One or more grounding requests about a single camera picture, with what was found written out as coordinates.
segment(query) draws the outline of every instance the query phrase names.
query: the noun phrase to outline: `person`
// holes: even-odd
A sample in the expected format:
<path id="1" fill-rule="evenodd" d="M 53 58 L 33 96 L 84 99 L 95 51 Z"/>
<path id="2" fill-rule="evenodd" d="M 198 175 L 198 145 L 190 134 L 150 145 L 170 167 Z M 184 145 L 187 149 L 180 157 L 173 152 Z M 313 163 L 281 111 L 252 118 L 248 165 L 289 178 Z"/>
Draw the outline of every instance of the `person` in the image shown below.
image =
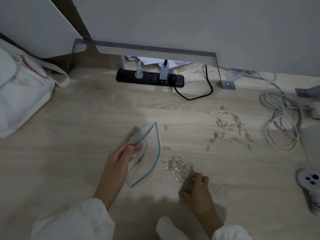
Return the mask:
<path id="1" fill-rule="evenodd" d="M 103 169 L 92 199 L 85 200 L 73 209 L 65 205 L 39 218 L 31 230 L 31 239 L 112 239 L 115 223 L 108 211 L 120 192 L 128 173 L 128 164 L 141 144 L 122 144 L 111 153 Z M 209 178 L 194 173 L 192 193 L 179 192 L 189 204 L 192 213 L 210 239 L 248 239 L 251 236 L 240 226 L 224 226 L 219 219 L 208 189 Z M 161 217 L 156 232 L 162 240 L 188 239 L 168 217 Z"/>

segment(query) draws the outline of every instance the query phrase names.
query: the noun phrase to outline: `metal bracket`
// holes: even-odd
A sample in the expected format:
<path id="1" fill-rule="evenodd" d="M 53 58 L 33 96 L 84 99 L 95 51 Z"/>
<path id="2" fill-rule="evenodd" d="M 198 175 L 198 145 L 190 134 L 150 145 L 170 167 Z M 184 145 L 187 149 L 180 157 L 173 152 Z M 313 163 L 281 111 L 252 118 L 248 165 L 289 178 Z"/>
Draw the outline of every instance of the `metal bracket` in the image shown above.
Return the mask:
<path id="1" fill-rule="evenodd" d="M 314 98 L 320 95 L 320 85 L 309 89 L 295 88 L 298 97 Z"/>
<path id="2" fill-rule="evenodd" d="M 123 43 L 114 43 L 114 42 L 106 42 L 106 41 L 98 41 L 92 39 L 75 39 L 72 47 L 72 51 L 69 58 L 69 63 L 67 67 L 67 72 L 70 70 L 70 64 L 72 55 L 74 53 L 74 49 L 76 44 L 87 44 L 87 45 L 98 45 L 98 46 L 106 46 L 106 47 L 114 47 L 114 48 L 122 48 L 122 49 L 133 49 L 133 50 L 142 50 L 142 51 L 154 51 L 154 52 L 165 52 L 165 53 L 175 53 L 175 54 L 186 54 L 186 55 L 195 55 L 195 56 L 207 56 L 213 57 L 216 60 L 221 88 L 222 89 L 231 89 L 235 90 L 235 83 L 233 81 L 222 81 L 218 59 L 215 52 L 207 52 L 207 51 L 196 51 L 196 50 L 187 50 L 187 49 L 173 49 L 173 48 L 162 48 L 155 46 L 146 46 L 146 45 L 135 45 L 135 44 L 123 44 Z"/>

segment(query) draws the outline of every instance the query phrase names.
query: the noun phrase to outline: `white backpack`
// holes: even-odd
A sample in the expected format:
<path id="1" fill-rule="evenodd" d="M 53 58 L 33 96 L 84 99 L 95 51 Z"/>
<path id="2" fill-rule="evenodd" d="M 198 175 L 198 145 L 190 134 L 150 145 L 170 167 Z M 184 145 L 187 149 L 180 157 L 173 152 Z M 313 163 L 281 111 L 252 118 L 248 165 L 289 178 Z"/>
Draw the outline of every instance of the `white backpack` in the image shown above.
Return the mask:
<path id="1" fill-rule="evenodd" d="M 66 75 L 58 84 L 43 69 Z M 55 84 L 70 77 L 58 66 L 27 55 L 0 39 L 0 138 L 14 133 L 51 97 Z"/>

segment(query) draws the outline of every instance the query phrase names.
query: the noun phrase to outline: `red chevron pattern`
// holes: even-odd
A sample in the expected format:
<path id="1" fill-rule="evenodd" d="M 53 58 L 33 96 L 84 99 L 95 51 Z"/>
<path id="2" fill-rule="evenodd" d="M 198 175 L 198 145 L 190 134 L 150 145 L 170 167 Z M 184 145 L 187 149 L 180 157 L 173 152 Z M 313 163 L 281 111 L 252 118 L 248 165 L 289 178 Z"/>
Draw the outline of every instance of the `red chevron pattern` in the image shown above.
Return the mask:
<path id="1" fill-rule="evenodd" d="M 41 76 L 42 78 L 49 80 L 49 77 L 44 76 L 44 75 L 40 74 L 39 72 L 37 72 L 35 69 L 33 69 L 32 66 L 29 65 L 29 63 L 27 62 L 27 60 L 24 56 L 20 56 L 20 57 L 27 68 L 29 68 L 31 71 L 33 71 L 35 74 Z"/>

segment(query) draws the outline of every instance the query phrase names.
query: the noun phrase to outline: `paper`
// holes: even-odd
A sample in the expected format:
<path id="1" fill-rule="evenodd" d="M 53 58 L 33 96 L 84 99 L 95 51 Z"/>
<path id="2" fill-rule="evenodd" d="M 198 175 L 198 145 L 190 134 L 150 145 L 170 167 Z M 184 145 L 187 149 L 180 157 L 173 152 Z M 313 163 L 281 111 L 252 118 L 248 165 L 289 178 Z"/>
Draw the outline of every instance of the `paper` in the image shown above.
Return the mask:
<path id="1" fill-rule="evenodd" d="M 144 65 L 157 64 L 161 67 L 161 63 L 164 62 L 164 59 L 150 58 L 150 57 L 141 57 L 141 56 L 127 56 L 129 60 L 141 60 Z M 177 60 L 168 60 L 169 69 L 175 68 L 178 66 L 190 64 L 191 62 L 177 61 Z"/>

